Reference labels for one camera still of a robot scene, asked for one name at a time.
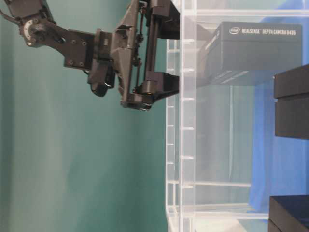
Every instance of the clear plastic container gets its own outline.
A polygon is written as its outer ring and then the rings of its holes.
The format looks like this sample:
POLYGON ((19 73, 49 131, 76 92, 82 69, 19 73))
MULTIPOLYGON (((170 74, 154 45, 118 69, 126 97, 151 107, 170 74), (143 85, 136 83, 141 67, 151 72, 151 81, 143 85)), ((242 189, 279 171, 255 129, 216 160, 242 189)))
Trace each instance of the clear plastic container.
POLYGON ((168 41, 167 71, 181 86, 167 100, 169 231, 266 232, 269 196, 309 193, 309 142, 275 136, 273 95, 274 74, 309 63, 309 0, 174 4, 181 39, 168 41))

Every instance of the cable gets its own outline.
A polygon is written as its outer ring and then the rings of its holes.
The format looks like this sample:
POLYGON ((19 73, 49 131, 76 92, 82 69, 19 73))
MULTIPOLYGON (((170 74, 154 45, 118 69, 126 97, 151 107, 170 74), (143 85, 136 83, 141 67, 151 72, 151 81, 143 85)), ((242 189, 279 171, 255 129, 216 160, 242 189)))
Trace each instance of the cable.
POLYGON ((56 40, 60 44, 64 43, 64 39, 59 36, 53 28, 49 27, 44 23, 39 23, 33 26, 33 33, 37 33, 39 31, 49 33, 54 38, 54 40, 56 40))
POLYGON ((11 23, 15 23, 15 24, 17 24, 17 25, 20 25, 20 23, 19 23, 19 21, 18 21, 17 19, 12 18, 12 17, 9 17, 9 16, 6 15, 5 13, 3 13, 1 9, 0 9, 0 15, 1 15, 4 19, 10 21, 11 23))

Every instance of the blue cloth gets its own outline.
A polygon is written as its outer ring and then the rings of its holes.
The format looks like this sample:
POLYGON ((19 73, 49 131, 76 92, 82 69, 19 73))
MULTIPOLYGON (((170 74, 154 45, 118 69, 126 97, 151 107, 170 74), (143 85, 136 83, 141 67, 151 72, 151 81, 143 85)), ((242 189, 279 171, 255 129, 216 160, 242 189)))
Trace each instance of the blue cloth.
MULTIPOLYGON (((308 1, 288 0, 279 9, 309 9, 308 1)), ((294 23, 303 26, 303 63, 309 63, 309 19, 268 17, 267 23, 294 23)), ((253 176, 250 205, 267 213, 269 197, 309 194, 309 142, 280 138, 275 134, 274 83, 255 87, 253 126, 253 176)))

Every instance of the intel realsense depth camera box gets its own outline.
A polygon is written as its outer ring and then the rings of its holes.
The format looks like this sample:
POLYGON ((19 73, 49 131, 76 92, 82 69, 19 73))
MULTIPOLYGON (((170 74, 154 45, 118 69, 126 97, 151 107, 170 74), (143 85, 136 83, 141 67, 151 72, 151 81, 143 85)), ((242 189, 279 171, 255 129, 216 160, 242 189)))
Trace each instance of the intel realsense depth camera box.
POLYGON ((198 60, 203 84, 257 85, 302 65, 302 26, 223 22, 198 60))

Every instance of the stacked black box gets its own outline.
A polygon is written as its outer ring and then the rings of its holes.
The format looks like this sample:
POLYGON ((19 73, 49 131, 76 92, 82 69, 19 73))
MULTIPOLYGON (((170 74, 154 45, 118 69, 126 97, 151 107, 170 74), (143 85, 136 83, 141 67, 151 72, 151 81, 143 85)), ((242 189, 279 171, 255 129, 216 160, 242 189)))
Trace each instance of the stacked black box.
POLYGON ((268 232, 309 232, 309 196, 271 197, 268 232))
POLYGON ((275 75, 276 136, 309 139, 309 65, 275 75))

